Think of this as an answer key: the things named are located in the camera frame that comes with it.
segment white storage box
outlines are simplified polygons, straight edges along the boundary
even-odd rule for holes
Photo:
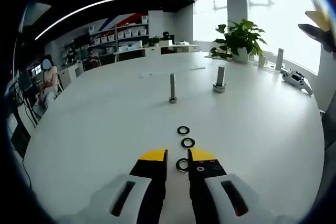
[[[107,52],[108,54],[112,54],[112,53],[114,53],[114,47],[107,47],[107,48],[106,48],[106,52]]]
[[[122,46],[122,47],[119,47],[119,52],[126,52],[128,50],[128,46]]]
[[[132,37],[136,37],[139,35],[139,30],[132,31]]]
[[[172,46],[173,45],[173,41],[170,40],[160,40],[159,41],[159,46],[160,47],[167,47],[167,46]]]
[[[124,32],[125,38],[131,38],[131,31]]]
[[[118,32],[118,39],[122,39],[122,38],[124,38],[124,32],[120,31]]]
[[[141,29],[140,30],[140,35],[142,35],[142,36],[147,35],[147,29]]]
[[[112,34],[112,35],[109,35],[109,42],[111,42],[111,41],[115,41],[116,39],[114,38],[114,34]]]
[[[145,15],[145,16],[141,16],[141,22],[142,22],[143,24],[147,24],[147,23],[148,23],[148,16],[147,16],[147,15]]]
[[[101,43],[106,43],[107,42],[107,37],[106,36],[101,37],[100,41],[101,41]]]
[[[95,43],[95,45],[99,45],[99,44],[100,44],[100,38],[95,39],[95,40],[94,40],[94,43]]]

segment metal bolt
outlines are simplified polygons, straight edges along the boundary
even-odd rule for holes
[[[224,83],[225,67],[218,67],[217,81],[213,84],[213,90],[217,93],[223,93],[225,91],[226,84]]]
[[[216,81],[216,85],[218,87],[223,86],[224,76],[225,76],[225,67],[224,66],[219,66],[218,67],[217,81]]]
[[[175,74],[170,74],[170,97],[169,97],[170,103],[176,103],[177,97],[175,96]]]

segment person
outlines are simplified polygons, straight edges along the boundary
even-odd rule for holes
[[[57,97],[58,76],[57,67],[54,65],[51,55],[46,55],[42,61],[42,84],[40,85],[40,102],[47,110]]]

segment white table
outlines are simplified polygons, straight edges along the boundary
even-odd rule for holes
[[[225,93],[213,92],[219,65]],[[168,102],[176,74],[176,104]],[[314,96],[248,64],[200,53],[139,58],[84,72],[57,98],[31,136],[25,166],[54,218],[84,208],[91,194],[129,173],[147,150],[166,147],[168,176],[160,223],[194,223],[186,157],[176,129],[251,185],[265,206],[301,218],[323,169],[323,131]]]

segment black washer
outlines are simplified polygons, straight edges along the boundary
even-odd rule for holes
[[[185,145],[185,144],[184,144],[184,141],[188,141],[188,140],[191,142],[191,145]],[[181,145],[182,145],[182,147],[185,148],[185,149],[192,148],[192,147],[194,147],[194,145],[195,145],[195,140],[193,140],[191,137],[186,137],[186,138],[182,139],[182,141],[181,141]]]
[[[181,173],[186,173],[186,172],[188,171],[188,168],[189,168],[189,167],[187,167],[187,168],[182,168],[182,167],[180,166],[180,164],[183,163],[183,162],[187,162],[187,163],[188,163],[188,160],[187,160],[186,158],[180,158],[180,159],[176,162],[176,169],[177,169],[179,172],[181,172]]]
[[[180,127],[177,128],[177,132],[181,136],[186,136],[186,135],[189,134],[190,129],[187,126],[180,126]]]

